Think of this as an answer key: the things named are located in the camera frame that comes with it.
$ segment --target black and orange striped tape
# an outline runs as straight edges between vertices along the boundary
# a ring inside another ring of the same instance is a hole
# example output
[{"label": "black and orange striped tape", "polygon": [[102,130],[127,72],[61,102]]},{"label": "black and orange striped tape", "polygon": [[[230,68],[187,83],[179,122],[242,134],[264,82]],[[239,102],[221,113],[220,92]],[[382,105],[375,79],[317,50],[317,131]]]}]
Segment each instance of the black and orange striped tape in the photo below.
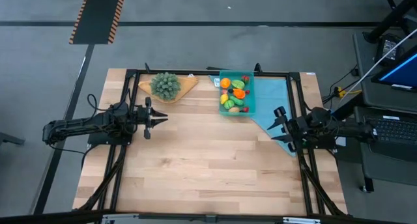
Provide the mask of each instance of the black and orange striped tape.
[{"label": "black and orange striped tape", "polygon": [[83,0],[70,44],[112,44],[124,0]]}]

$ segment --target monitor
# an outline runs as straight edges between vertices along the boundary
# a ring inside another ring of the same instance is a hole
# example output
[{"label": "monitor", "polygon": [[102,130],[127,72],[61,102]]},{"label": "monitor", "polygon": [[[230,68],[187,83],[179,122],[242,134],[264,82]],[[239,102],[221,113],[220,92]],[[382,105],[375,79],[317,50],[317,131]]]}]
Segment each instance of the monitor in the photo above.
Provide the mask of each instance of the monitor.
[{"label": "monitor", "polygon": [[417,46],[406,52],[399,62],[377,74],[372,81],[405,89],[417,88]]}]

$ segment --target gray floor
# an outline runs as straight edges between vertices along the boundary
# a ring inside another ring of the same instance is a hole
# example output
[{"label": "gray floor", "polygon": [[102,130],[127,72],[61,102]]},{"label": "gray floor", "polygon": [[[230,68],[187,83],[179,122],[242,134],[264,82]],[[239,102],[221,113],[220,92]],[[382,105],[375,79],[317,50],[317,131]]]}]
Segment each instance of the gray floor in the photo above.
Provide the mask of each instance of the gray floor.
[{"label": "gray floor", "polygon": [[[74,20],[82,0],[0,0],[0,20]],[[126,0],[122,21],[381,21],[386,0]],[[87,46],[71,46],[71,27],[0,27],[0,131],[26,138],[0,148],[0,216],[28,214],[50,148],[42,127],[61,119]],[[245,27],[120,27],[115,43],[95,46],[74,118],[91,114],[108,68],[315,72],[322,95],[355,64],[353,29]],[[341,82],[346,85],[348,77]],[[66,148],[85,150],[87,137]],[[46,212],[68,211],[76,192],[81,156],[64,153]],[[361,193],[360,165],[340,162],[348,211],[356,217],[416,223],[417,188],[375,182]]]}]

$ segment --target office chair leg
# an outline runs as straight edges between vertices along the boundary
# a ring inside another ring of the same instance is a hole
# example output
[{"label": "office chair leg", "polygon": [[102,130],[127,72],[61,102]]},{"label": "office chair leg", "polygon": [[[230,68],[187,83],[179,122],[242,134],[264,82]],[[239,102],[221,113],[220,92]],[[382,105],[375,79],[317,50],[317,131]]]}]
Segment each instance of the office chair leg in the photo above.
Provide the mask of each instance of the office chair leg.
[{"label": "office chair leg", "polygon": [[14,143],[15,145],[23,145],[25,143],[23,139],[19,139],[17,137],[14,137],[5,133],[0,133],[0,144],[3,142]]},{"label": "office chair leg", "polygon": [[373,192],[374,190],[373,190],[372,179],[364,177],[364,180],[365,180],[365,186],[359,187],[359,189],[363,192],[366,192],[366,193]]}]

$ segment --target green succulent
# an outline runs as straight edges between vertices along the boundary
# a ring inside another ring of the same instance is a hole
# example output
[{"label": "green succulent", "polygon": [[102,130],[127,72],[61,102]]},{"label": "green succulent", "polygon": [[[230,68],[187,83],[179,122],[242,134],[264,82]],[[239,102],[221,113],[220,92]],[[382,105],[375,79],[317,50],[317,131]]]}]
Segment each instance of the green succulent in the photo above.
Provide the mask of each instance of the green succulent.
[{"label": "green succulent", "polygon": [[181,84],[175,74],[157,74],[151,81],[152,94],[165,100],[174,100],[181,90]]}]

